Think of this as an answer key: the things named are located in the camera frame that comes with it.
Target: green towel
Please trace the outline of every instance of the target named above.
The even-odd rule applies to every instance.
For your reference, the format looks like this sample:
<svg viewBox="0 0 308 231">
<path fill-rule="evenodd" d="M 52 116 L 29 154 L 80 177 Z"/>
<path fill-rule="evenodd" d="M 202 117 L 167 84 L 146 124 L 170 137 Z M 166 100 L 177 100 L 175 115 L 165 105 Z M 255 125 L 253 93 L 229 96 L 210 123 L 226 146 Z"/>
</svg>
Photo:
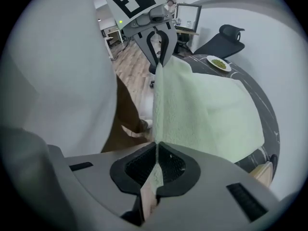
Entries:
<svg viewBox="0 0 308 231">
<path fill-rule="evenodd" d="M 192 73 L 172 57 L 156 69 L 153 136 L 233 163 L 264 143 L 258 111 L 243 84 Z"/>
</svg>

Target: person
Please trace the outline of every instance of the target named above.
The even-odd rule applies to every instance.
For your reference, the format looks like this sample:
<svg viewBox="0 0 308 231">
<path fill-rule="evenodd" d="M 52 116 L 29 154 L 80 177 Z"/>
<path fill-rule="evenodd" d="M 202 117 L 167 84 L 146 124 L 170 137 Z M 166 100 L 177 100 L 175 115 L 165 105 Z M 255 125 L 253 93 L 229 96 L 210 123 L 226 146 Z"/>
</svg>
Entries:
<svg viewBox="0 0 308 231">
<path fill-rule="evenodd" d="M 176 4 L 173 0 L 168 0 L 167 4 L 165 5 L 165 9 L 168 10 L 172 17 L 174 17 L 174 12 L 175 12 Z"/>
<path fill-rule="evenodd" d="M 113 71 L 93 0 L 32 0 L 3 50 L 0 83 L 0 126 L 34 132 L 65 157 L 147 141 L 122 129 L 151 121 Z"/>
</svg>

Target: plate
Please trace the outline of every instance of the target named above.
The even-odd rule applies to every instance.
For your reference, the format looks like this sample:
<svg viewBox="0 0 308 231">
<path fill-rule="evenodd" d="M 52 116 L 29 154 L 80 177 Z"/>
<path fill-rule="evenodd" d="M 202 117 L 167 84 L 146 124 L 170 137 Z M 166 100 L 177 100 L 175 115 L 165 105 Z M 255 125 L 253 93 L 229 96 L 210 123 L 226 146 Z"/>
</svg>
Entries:
<svg viewBox="0 0 308 231">
<path fill-rule="evenodd" d="M 215 66 L 216 68 L 219 68 L 219 69 L 222 70 L 222 71 L 230 72 L 230 71 L 232 70 L 231 67 L 230 67 L 230 65 L 229 65 L 228 63 L 226 63 L 224 60 L 222 60 L 222 59 L 220 59 L 220 58 L 218 58 L 218 57 L 216 57 L 216 56 L 207 56 L 206 58 L 207 58 L 207 60 L 208 60 L 213 66 Z M 226 69 L 223 69 L 223 68 L 221 68 L 221 67 L 218 67 L 215 63 L 212 62 L 213 60 L 220 60 L 220 61 L 222 61 L 222 62 L 225 64 Z"/>
</svg>

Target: brown pants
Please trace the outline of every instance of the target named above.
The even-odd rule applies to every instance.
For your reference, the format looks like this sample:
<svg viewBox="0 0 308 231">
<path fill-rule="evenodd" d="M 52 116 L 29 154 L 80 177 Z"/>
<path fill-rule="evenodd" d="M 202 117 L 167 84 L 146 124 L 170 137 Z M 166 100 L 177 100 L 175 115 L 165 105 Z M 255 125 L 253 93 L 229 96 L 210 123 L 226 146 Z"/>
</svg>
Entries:
<svg viewBox="0 0 308 231">
<path fill-rule="evenodd" d="M 109 138 L 103 147 L 102 152 L 122 150 L 131 146 L 148 142 L 148 140 L 144 137 L 131 137 L 123 130 L 122 126 L 125 126 L 127 129 L 134 133 L 141 133 L 144 132 L 146 128 L 142 120 L 139 118 L 137 108 L 131 99 L 127 87 L 118 76 L 116 76 L 116 81 L 116 113 Z"/>
</svg>

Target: dark table surface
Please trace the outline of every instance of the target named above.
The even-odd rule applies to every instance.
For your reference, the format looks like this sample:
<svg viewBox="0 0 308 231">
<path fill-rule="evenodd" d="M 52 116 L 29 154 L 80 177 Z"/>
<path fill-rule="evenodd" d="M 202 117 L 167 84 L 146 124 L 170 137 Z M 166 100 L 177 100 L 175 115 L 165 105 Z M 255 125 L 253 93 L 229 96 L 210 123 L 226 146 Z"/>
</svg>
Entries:
<svg viewBox="0 0 308 231">
<path fill-rule="evenodd" d="M 258 165 L 269 161 L 271 155 L 276 154 L 279 157 L 280 137 L 278 123 L 270 101 L 262 88 L 249 74 L 234 63 L 226 61 L 230 64 L 232 70 L 230 72 L 225 72 L 214 67 L 208 62 L 206 57 L 207 55 L 193 55 L 185 57 L 183 60 L 190 64 L 194 73 L 240 80 L 249 92 L 259 112 L 265 142 L 263 146 L 235 164 L 249 173 Z"/>
</svg>

